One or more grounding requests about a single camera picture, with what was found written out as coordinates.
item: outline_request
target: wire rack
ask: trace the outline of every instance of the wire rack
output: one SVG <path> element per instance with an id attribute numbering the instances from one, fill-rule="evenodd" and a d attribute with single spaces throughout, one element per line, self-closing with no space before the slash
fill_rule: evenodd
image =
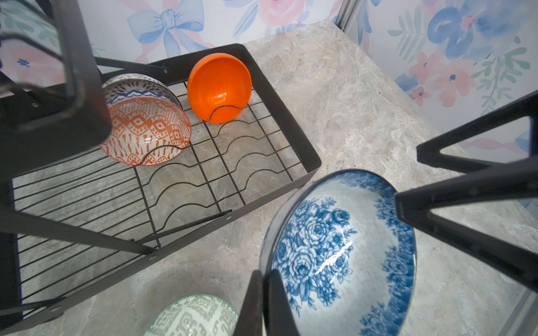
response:
<path id="1" fill-rule="evenodd" d="M 306 175 L 255 90 L 238 118 L 217 125 L 192 112 L 185 82 L 170 89 L 193 129 L 180 155 L 136 167 L 92 149 L 14 178 L 16 210 L 161 248 Z M 72 295 L 142 256 L 30 235 L 18 245 L 23 303 Z"/>

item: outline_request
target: metal strip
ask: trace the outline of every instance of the metal strip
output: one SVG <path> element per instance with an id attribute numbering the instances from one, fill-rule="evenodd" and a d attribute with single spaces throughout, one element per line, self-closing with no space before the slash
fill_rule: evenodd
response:
<path id="1" fill-rule="evenodd" d="M 150 254 L 153 251 L 151 247 L 132 241 L 114 238 L 84 228 L 28 215 L 27 213 L 15 212 L 5 207 L 0 208 L 0 218 L 2 218 L 0 223 L 0 231 L 2 232 L 24 233 L 138 254 Z"/>
<path id="2" fill-rule="evenodd" d="M 50 309 L 37 312 L 34 315 L 28 316 L 21 322 L 15 325 L 12 325 L 6 329 L 1 330 L 0 336 L 35 327 L 49 320 L 50 318 L 57 316 L 60 312 L 63 312 L 79 304 L 80 302 L 92 297 L 93 295 L 96 295 L 97 293 L 107 289 L 108 287 L 115 285 L 116 283 L 143 270 L 144 268 L 154 264 L 155 262 L 161 260 L 162 258 L 176 252 L 177 250 L 180 250 L 188 246 L 194 241 L 197 241 L 205 237 L 206 235 L 234 221 L 235 219 L 246 215 L 247 213 L 259 208 L 260 206 L 266 203 L 269 203 L 270 201 L 290 192 L 293 189 L 301 187 L 302 185 L 306 184 L 308 181 L 312 179 L 316 171 L 317 169 L 311 171 L 310 173 L 308 173 L 307 175 L 301 178 L 298 178 L 292 183 L 285 185 L 284 187 L 280 189 L 277 189 L 265 196 L 260 197 L 259 199 L 256 199 L 255 201 L 247 204 L 246 206 L 243 206 L 235 210 L 229 216 L 216 219 L 212 221 L 211 223 L 208 223 L 192 232 L 187 233 L 183 237 L 180 237 L 174 240 L 172 243 L 163 246 L 161 249 L 156 249 L 152 254 L 147 255 L 143 257 L 142 259 L 137 260 L 134 263 L 118 270 L 117 272 L 76 292 L 75 294 L 60 301 L 58 304 L 54 305 Z"/>
<path id="3" fill-rule="evenodd" d="M 52 299 L 52 300 L 44 300 L 44 301 L 36 301 L 36 302 L 30 302 L 30 303 L 23 303 L 23 304 L 17 304 L 17 305 L 10 305 L 10 306 L 3 306 L 0 307 L 0 316 L 15 314 L 15 313 L 22 313 L 23 311 L 32 310 L 32 309 L 39 309 L 42 307 L 53 305 L 59 301 L 61 301 L 63 298 L 58 299 Z"/>

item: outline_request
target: orange patterned bowl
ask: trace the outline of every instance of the orange patterned bowl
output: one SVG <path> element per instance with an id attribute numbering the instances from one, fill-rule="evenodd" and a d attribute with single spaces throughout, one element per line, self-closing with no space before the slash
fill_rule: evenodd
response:
<path id="1" fill-rule="evenodd" d="M 240 60 L 224 53 L 210 54 L 198 61 L 187 83 L 190 107 L 200 119 L 213 124 L 237 117 L 251 94 L 249 70 Z"/>
<path id="2" fill-rule="evenodd" d="M 109 106 L 112 132 L 101 149 L 128 165 L 152 166 L 178 156 L 188 146 L 189 118 L 174 103 L 132 97 Z"/>

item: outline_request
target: orange bowl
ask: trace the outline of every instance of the orange bowl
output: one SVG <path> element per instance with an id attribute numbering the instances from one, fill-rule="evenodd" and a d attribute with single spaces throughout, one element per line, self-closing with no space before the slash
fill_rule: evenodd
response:
<path id="1" fill-rule="evenodd" d="M 198 61 L 187 83 L 190 107 L 200 119 L 213 124 L 237 117 L 251 93 L 252 79 L 245 64 L 224 53 L 210 54 Z"/>

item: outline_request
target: green patterned bowl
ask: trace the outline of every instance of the green patterned bowl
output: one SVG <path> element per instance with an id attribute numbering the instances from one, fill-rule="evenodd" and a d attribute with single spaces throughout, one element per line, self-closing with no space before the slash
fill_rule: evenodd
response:
<path id="1" fill-rule="evenodd" d="M 197 294 L 165 308 L 144 336 L 231 336 L 239 314 L 219 297 Z"/>

